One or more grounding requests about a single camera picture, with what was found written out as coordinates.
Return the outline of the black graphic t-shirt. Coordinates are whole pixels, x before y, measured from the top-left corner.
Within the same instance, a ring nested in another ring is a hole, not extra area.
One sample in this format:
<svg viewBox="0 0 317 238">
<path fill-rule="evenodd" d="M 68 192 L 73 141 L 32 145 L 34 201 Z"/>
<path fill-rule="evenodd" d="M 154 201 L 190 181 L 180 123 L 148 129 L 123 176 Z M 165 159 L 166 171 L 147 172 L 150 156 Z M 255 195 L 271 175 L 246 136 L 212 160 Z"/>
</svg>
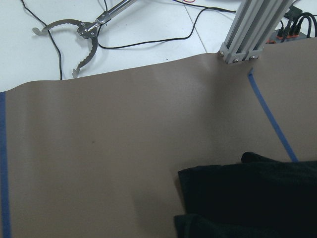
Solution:
<svg viewBox="0 0 317 238">
<path fill-rule="evenodd" d="M 253 152 L 241 163 L 179 171 L 186 213 L 179 238 L 314 238 L 317 163 L 279 162 Z"/>
</svg>

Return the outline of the brown paper table cover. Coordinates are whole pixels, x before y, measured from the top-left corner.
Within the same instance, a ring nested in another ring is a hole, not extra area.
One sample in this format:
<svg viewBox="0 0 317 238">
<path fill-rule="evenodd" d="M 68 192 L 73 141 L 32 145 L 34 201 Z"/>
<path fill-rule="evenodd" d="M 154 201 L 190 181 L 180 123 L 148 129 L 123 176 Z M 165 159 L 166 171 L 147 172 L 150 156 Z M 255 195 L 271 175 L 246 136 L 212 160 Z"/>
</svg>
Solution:
<svg viewBox="0 0 317 238">
<path fill-rule="evenodd" d="M 178 173 L 246 152 L 317 162 L 317 41 L 217 54 L 0 95 L 3 238 L 176 238 Z"/>
</svg>

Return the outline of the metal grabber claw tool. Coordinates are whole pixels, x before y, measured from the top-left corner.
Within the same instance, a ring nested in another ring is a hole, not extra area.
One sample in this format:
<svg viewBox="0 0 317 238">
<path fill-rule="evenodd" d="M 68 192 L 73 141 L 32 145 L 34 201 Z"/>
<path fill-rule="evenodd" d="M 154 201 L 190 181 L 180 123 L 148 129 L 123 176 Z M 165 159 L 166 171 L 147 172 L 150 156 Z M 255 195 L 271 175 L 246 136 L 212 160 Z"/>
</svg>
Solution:
<svg viewBox="0 0 317 238">
<path fill-rule="evenodd" d="M 80 72 L 80 69 L 87 65 L 90 60 L 95 55 L 97 48 L 98 48 L 98 37 L 97 37 L 97 31 L 98 28 L 106 23 L 108 23 L 110 20 L 112 20 L 115 16 L 117 16 L 119 13 L 127 9 L 129 6 L 131 6 L 133 3 L 135 3 L 135 0 L 122 0 L 117 5 L 112 7 L 110 10 L 105 10 L 100 16 L 96 18 L 94 22 L 84 22 L 79 21 L 75 19 L 63 19 L 58 20 L 56 22 L 50 23 L 47 26 L 45 26 L 42 30 L 38 28 L 33 28 L 32 31 L 36 35 L 47 35 L 49 30 L 52 28 L 62 25 L 62 24 L 71 24 L 74 26 L 77 26 L 77 33 L 85 40 L 90 39 L 92 43 L 92 49 L 90 50 L 89 54 L 79 62 L 77 67 L 73 69 L 72 76 L 73 78 L 77 78 Z"/>
</svg>

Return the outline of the aluminium frame post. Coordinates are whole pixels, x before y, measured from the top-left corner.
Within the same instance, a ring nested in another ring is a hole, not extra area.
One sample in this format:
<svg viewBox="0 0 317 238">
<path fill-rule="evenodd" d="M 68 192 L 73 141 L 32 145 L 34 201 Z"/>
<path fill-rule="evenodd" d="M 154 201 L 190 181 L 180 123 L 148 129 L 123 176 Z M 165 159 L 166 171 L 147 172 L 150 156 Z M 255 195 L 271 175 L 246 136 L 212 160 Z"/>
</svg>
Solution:
<svg viewBox="0 0 317 238">
<path fill-rule="evenodd" d="M 243 0 L 219 49 L 226 64 L 257 59 L 291 0 Z"/>
</svg>

